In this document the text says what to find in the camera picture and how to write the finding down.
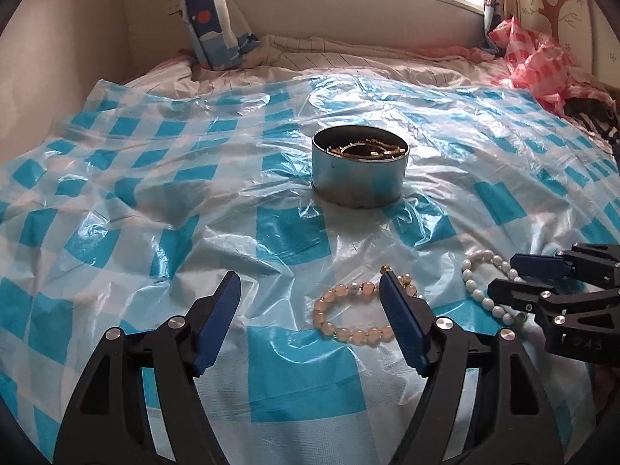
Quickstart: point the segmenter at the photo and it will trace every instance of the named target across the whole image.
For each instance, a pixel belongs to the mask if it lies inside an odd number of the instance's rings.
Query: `white bedsheet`
[[[167,98],[184,99],[326,72],[439,87],[490,84],[491,78],[508,72],[504,59],[480,64],[455,55],[430,59],[412,52],[351,46],[322,38],[298,40],[268,35],[261,42],[259,48],[246,55],[244,67],[239,70],[203,70],[197,65],[192,67],[190,56],[180,56],[128,86]]]

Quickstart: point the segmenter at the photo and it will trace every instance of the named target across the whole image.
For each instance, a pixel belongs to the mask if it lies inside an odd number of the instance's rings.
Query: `metal screw cap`
[[[500,337],[504,341],[514,341],[515,337],[517,337],[517,335],[513,331],[511,331],[510,329],[501,329]]]
[[[108,341],[114,341],[115,339],[118,339],[119,337],[120,337],[120,329],[117,329],[116,327],[114,327],[113,329],[109,329],[105,333],[105,338]]]
[[[168,327],[171,329],[180,329],[185,325],[185,318],[182,316],[173,316],[168,320]]]
[[[454,327],[455,323],[450,318],[440,316],[436,320],[435,325],[437,325],[437,327],[439,327],[443,331],[449,331],[452,327]]]

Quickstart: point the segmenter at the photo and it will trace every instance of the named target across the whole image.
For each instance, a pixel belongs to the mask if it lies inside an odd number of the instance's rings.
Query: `blue checkered plastic sheet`
[[[311,136],[337,124],[410,143],[402,200],[351,211],[315,196]],[[500,324],[461,281],[467,252],[620,239],[615,164],[527,93],[488,87],[313,76],[173,101],[100,82],[81,113],[0,168],[0,184],[0,393],[48,457],[103,332],[155,328],[234,270],[241,305],[197,380],[231,464],[386,464],[424,380],[395,341],[357,347],[313,330],[326,288],[390,264],[436,313],[493,334]],[[492,271],[476,272],[481,285]],[[333,320],[386,318],[374,301]],[[531,321],[525,340],[569,455],[594,426],[587,368],[545,354]],[[475,381],[472,371],[451,455]],[[145,391],[157,448],[172,457],[153,371]]]

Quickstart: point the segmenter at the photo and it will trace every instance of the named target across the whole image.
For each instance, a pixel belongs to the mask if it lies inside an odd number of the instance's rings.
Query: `pearl bead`
[[[334,292],[336,293],[336,297],[344,297],[347,292],[346,285],[343,285],[342,283],[337,284],[334,287]]]
[[[494,306],[495,306],[495,303],[493,302],[491,298],[485,297],[482,300],[482,307],[484,308],[485,311],[491,311]]]
[[[503,307],[494,306],[493,309],[491,310],[491,314],[493,315],[493,318],[497,318],[498,320],[501,320],[504,316]]]
[[[374,292],[374,283],[372,281],[367,281],[362,285],[362,293],[365,296],[371,296]]]
[[[351,337],[351,331],[349,329],[336,329],[336,339],[342,343],[348,342],[348,339]]]
[[[394,339],[394,331],[392,330],[392,327],[390,327],[389,325],[382,327],[381,328],[381,340],[384,343],[389,343],[392,339]]]
[[[320,311],[314,310],[312,313],[312,323],[315,329],[320,329],[321,326],[325,323],[325,313],[321,313]]]
[[[336,292],[333,290],[328,290],[323,294],[321,299],[323,299],[326,303],[333,303],[336,300]]]
[[[336,327],[334,327],[334,324],[333,324],[333,323],[331,323],[331,322],[325,322],[325,323],[321,326],[320,331],[321,331],[323,334],[325,334],[325,335],[327,335],[327,336],[330,336],[330,335],[334,335],[334,332],[336,332]]]
[[[324,313],[327,311],[327,303],[323,299],[314,301],[314,309]]]
[[[368,337],[366,338],[366,342],[368,344],[374,347],[377,344],[379,344],[380,340],[381,340],[381,331],[379,329],[377,329],[376,327],[372,327],[371,329],[368,329]]]
[[[366,342],[366,332],[362,331],[361,329],[358,329],[357,331],[353,332],[353,335],[351,336],[351,343],[355,344],[356,346],[362,346],[362,344],[364,344]]]
[[[484,299],[485,295],[484,292],[482,290],[479,289],[475,289],[472,293],[471,293],[472,298],[477,302],[477,303],[481,303],[482,300]]]

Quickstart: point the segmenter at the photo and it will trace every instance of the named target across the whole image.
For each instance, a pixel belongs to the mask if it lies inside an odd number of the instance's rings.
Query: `white pearl necklace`
[[[471,294],[472,298],[477,303],[480,303],[485,311],[489,311],[493,315],[493,318],[501,320],[507,327],[514,325],[515,322],[517,325],[522,325],[523,321],[525,321],[525,315],[523,313],[519,313],[517,318],[513,318],[505,307],[495,306],[493,300],[490,297],[485,297],[484,292],[478,288],[478,285],[472,279],[472,267],[474,262],[492,263],[502,273],[506,274],[510,281],[523,282],[523,278],[519,277],[517,270],[511,268],[508,262],[499,255],[495,255],[492,250],[476,250],[469,258],[463,261],[463,265],[461,266],[465,288]]]
[[[405,292],[410,297],[415,297],[418,289],[411,284],[411,276],[404,274],[399,276],[398,280],[405,288]],[[345,299],[346,297],[355,298],[358,295],[367,301],[373,299],[379,293],[379,284],[367,281],[361,285],[352,282],[349,285],[339,283],[333,288],[327,290],[320,299],[314,301],[314,310],[312,311],[312,323],[314,327],[320,330],[327,337],[334,337],[342,343],[351,343],[356,346],[368,344],[369,346],[377,346],[379,342],[389,343],[394,339],[394,331],[390,325],[385,325],[380,329],[371,327],[367,331],[361,328],[348,329],[346,327],[336,327],[327,320],[327,311],[336,301]]]

